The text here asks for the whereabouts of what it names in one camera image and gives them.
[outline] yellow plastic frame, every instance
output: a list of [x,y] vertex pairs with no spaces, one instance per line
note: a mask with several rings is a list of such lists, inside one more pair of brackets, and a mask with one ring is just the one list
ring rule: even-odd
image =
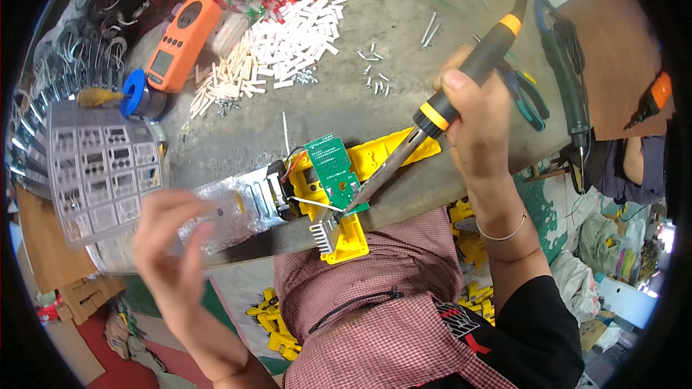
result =
[[[351,169],[356,173],[358,180],[363,182],[367,180],[375,170],[389,157],[396,147],[406,138],[411,132],[408,128],[398,133],[380,137],[377,140],[372,140],[359,146],[346,150],[351,159]],[[440,153],[441,148],[437,140],[427,138],[414,151],[411,156],[403,163],[408,165],[415,161],[420,161],[424,158],[431,157],[436,153]],[[291,162],[297,162],[300,154],[295,155]],[[320,182],[308,183],[305,178],[307,169],[312,167],[312,161],[305,155],[298,161],[298,165],[289,175],[290,184],[293,185],[293,192],[297,197],[329,204],[329,198],[324,190],[320,187]],[[314,204],[299,203],[300,211],[314,220],[319,206]],[[357,214],[349,215],[341,219],[342,233],[339,236],[337,245],[333,253],[321,255],[322,260],[329,264],[345,262],[352,258],[366,255],[369,252],[368,243],[365,241],[365,233],[360,225]]]

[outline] hand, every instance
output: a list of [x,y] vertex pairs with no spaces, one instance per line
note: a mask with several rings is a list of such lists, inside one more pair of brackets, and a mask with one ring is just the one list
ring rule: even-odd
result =
[[190,218],[213,209],[182,190],[162,190],[143,202],[139,229],[132,242],[134,264],[174,335],[186,330],[199,308],[202,294],[202,255],[200,244],[212,226],[200,224],[192,232],[183,257],[170,255],[177,230]]
[[433,90],[443,90],[459,112],[447,129],[452,160],[469,190],[487,186],[509,175],[509,109],[511,96],[496,72],[478,87],[459,71],[473,50],[459,48],[442,66]]

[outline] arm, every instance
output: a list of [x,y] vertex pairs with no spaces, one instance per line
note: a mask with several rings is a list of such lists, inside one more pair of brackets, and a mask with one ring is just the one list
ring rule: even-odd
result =
[[627,139],[622,169],[630,181],[639,186],[644,183],[644,153],[642,153],[641,137],[630,137]]
[[132,242],[135,265],[171,333],[215,388],[275,388],[269,373],[240,339],[199,304],[203,290],[199,247],[211,227],[201,224],[196,228],[184,256],[169,254],[177,230],[211,209],[212,203],[187,191],[148,195]]
[[[479,88],[458,70],[471,50],[462,47],[449,58],[433,89],[442,89],[461,117],[447,129],[447,138],[476,221],[488,236],[503,238],[517,229],[524,213],[508,168],[512,100],[497,73]],[[483,240],[498,310],[526,281],[550,275],[531,218],[508,240]]]

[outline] black shirt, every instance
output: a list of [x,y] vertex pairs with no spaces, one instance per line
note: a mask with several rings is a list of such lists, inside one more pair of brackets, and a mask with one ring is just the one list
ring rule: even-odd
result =
[[[461,305],[436,306],[461,342],[519,388],[573,389],[584,371],[576,319],[551,276],[539,276],[519,287],[497,315],[496,327]],[[421,386],[471,387],[458,374]]]

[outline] aluminum heat sink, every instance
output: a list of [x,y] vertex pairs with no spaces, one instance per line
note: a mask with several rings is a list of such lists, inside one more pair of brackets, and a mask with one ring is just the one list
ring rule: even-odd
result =
[[330,254],[336,249],[341,235],[341,226],[334,219],[334,211],[324,208],[315,217],[315,224],[308,229],[312,233],[320,254]]

